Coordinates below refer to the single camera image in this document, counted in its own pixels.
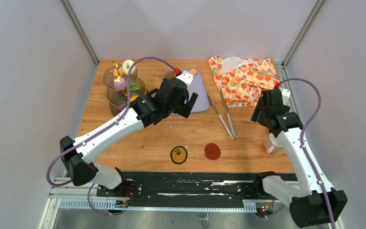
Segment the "pink sugared dome cake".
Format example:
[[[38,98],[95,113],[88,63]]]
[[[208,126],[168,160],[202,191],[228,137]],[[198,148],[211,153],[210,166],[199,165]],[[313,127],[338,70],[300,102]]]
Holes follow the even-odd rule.
[[[124,78],[114,79],[113,86],[115,90],[123,90],[127,87],[127,81]]]

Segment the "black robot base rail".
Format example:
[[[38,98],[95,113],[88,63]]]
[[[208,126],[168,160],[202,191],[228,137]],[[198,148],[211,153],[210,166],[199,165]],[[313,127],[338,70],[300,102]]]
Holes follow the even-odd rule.
[[[96,196],[115,203],[111,213],[124,210],[250,212],[268,217],[280,202],[258,194],[255,173],[124,171],[121,184],[98,185]]]

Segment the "lavender dessert tray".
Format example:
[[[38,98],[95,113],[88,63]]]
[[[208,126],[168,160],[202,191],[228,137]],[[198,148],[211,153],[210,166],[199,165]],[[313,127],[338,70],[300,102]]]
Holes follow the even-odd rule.
[[[186,69],[182,69],[183,71],[189,71],[191,68],[186,68]],[[186,100],[190,99],[190,97],[192,96],[192,93],[197,93],[198,94],[198,98],[195,102],[195,105],[191,111],[191,113],[198,113],[198,112],[203,112],[203,111],[207,111],[209,109],[209,102],[208,102],[208,97],[207,97],[207,92],[206,92],[206,88],[205,88],[205,83],[203,81],[203,76],[202,73],[200,71],[200,69],[195,68],[198,73],[197,75],[194,76],[194,81],[191,85],[191,88],[189,90],[187,90],[187,94],[185,94],[185,92],[181,92],[181,97],[180,97],[180,101],[179,103],[181,103],[184,100],[184,103],[186,103]]]

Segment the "three-tier glass cake stand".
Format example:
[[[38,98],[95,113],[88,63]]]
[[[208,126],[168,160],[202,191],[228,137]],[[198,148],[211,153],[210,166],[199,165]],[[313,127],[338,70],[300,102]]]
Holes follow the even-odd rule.
[[[109,101],[109,109],[113,116],[118,115],[127,105],[127,99],[134,95],[144,95],[148,93],[148,89],[145,85],[145,82],[138,77],[138,70],[134,74],[124,74],[120,78],[124,78],[127,81],[127,87],[123,90],[115,90],[113,86],[114,75],[113,72],[115,69],[121,69],[122,63],[118,63],[113,61],[113,66],[107,69],[103,75],[103,83],[106,86],[106,97]],[[130,91],[130,85],[134,83],[139,83],[141,85],[141,89],[138,91]]]

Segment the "brown cookie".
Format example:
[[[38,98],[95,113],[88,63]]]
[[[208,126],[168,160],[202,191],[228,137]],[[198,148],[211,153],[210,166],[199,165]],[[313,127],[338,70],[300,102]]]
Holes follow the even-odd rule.
[[[176,77],[176,74],[174,72],[168,72],[166,75],[165,75],[165,78],[166,79],[172,79]]]

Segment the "orange round tart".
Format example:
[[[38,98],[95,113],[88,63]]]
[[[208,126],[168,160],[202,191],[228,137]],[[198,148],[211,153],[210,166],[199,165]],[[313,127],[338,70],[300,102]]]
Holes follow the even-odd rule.
[[[197,75],[198,71],[195,68],[189,70],[189,72],[193,75]]]

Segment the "red round coaster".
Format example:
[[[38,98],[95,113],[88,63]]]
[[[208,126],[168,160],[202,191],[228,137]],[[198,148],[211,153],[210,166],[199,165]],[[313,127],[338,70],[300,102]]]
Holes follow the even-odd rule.
[[[204,147],[204,155],[209,160],[217,160],[221,155],[221,150],[217,144],[208,143]]]

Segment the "yellow chick coaster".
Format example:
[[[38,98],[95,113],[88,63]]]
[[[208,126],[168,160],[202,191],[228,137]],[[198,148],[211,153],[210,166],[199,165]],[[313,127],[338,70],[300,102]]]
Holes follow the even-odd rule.
[[[187,160],[188,152],[185,147],[176,146],[171,150],[170,158],[174,164],[181,165]]]

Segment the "pink mug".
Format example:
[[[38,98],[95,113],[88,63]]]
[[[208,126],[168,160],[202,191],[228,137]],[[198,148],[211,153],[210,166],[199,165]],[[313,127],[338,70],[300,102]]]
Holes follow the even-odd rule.
[[[264,147],[267,154],[275,154],[283,149],[283,146],[272,133],[270,133],[268,138],[265,140]]]

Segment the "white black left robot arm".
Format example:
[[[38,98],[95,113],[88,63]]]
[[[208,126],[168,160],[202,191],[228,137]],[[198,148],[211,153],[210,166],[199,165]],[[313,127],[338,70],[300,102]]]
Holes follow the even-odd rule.
[[[115,168],[95,161],[102,152],[124,137],[155,125],[175,113],[188,118],[198,97],[189,94],[194,75],[184,71],[181,75],[164,79],[160,88],[137,97],[124,111],[93,131],[60,141],[61,160],[75,186],[95,183],[108,188],[115,197],[122,197],[127,184]]]

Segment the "purple iced donut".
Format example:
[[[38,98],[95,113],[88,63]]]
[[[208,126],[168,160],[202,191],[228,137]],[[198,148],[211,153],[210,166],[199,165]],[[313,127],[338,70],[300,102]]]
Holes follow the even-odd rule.
[[[123,63],[122,63],[122,72],[124,74],[128,74],[128,72],[130,72],[130,74],[134,74],[136,72],[136,67],[133,66],[134,64],[134,61],[133,60],[125,60]]]

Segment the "green layered cake slice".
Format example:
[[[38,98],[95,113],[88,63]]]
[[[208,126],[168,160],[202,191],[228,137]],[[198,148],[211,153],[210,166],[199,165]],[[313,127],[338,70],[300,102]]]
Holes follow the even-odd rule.
[[[141,85],[139,83],[134,83],[129,87],[130,91],[138,91],[141,89]]]

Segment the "orange fish-shaped cake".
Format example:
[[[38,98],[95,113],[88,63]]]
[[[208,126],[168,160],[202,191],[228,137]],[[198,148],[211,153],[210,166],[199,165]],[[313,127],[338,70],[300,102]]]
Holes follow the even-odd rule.
[[[132,103],[134,100],[136,100],[138,98],[137,95],[131,96],[130,97],[130,102]]]

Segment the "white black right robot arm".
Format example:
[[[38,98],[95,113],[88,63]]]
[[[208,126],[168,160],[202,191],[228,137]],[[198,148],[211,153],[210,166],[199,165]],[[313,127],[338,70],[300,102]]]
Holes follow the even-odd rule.
[[[293,222],[300,228],[322,224],[336,225],[346,203],[344,191],[337,190],[323,174],[303,135],[305,126],[290,111],[285,99],[287,89],[262,91],[251,120],[267,127],[269,138],[287,153],[298,180],[298,188],[273,171],[262,172],[254,180],[254,194],[261,199],[272,196],[289,208]]]

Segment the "round yellow biscuit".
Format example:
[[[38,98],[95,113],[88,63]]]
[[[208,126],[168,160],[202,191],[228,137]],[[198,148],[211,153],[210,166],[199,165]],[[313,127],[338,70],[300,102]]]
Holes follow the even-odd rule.
[[[113,72],[114,78],[120,78],[123,75],[123,72],[120,69],[115,69]]]

